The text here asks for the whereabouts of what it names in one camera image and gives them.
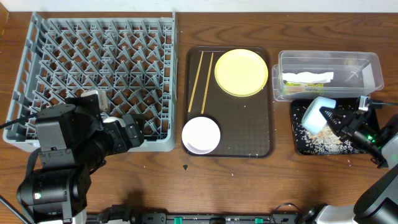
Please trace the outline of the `light blue bowl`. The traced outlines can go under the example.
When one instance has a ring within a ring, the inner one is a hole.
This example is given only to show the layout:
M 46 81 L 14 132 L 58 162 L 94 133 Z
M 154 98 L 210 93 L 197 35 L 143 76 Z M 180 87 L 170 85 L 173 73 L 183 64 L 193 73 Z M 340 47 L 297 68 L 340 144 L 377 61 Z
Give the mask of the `light blue bowl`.
M 301 125 L 312 135 L 317 135 L 326 125 L 326 119 L 320 112 L 321 107 L 335 108 L 336 101 L 319 96 L 315 98 L 302 117 Z

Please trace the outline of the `green orange snack wrapper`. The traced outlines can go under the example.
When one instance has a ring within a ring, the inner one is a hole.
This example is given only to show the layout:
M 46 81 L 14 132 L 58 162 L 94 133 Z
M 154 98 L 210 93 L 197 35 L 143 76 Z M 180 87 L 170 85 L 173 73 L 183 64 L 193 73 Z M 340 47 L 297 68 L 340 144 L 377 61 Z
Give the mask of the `green orange snack wrapper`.
M 287 82 L 283 90 L 284 94 L 291 95 L 295 93 L 310 92 L 310 91 L 323 91 L 323 83 L 291 83 Z

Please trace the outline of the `white bowl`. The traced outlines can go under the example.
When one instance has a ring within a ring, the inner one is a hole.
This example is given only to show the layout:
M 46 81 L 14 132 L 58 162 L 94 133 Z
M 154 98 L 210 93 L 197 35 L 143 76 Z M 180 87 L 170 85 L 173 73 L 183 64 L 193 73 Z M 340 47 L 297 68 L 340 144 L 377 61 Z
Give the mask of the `white bowl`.
M 189 120 L 182 129 L 182 142 L 194 154 L 214 151 L 221 140 L 219 126 L 210 118 L 199 116 Z

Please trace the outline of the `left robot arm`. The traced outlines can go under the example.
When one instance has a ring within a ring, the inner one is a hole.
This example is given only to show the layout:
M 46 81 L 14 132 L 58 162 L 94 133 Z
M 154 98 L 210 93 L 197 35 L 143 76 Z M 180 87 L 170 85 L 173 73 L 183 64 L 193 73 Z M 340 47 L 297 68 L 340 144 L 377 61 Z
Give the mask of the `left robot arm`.
M 90 175 L 106 164 L 105 158 L 144 143 L 143 114 L 103 121 L 103 103 L 91 93 L 38 112 L 40 147 L 30 155 L 17 190 L 29 222 L 72 223 L 85 210 Z

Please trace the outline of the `white cup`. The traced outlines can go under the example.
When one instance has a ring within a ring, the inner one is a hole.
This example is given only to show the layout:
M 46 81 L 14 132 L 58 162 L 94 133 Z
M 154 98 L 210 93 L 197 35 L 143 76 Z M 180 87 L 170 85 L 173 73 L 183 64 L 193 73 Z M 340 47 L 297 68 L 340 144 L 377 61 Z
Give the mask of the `white cup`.
M 114 117 L 114 116 L 110 116 L 110 117 L 107 117 L 107 118 L 105 118 L 103 120 L 103 123 L 113 123 L 113 122 L 118 122 L 121 125 L 122 128 L 124 128 L 126 126 L 126 124 L 125 124 L 125 122 L 124 122 L 124 120 L 122 118 L 117 118 L 117 117 Z

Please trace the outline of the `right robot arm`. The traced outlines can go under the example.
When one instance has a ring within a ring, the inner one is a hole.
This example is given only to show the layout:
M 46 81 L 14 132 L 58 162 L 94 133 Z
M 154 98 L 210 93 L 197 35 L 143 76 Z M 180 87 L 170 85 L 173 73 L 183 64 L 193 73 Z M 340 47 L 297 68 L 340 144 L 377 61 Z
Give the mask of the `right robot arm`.
M 352 205 L 324 203 L 301 214 L 296 223 L 397 223 L 397 115 L 380 130 L 363 133 L 367 117 L 347 110 L 322 107 L 321 115 L 339 137 L 359 146 L 371 155 L 385 173 Z

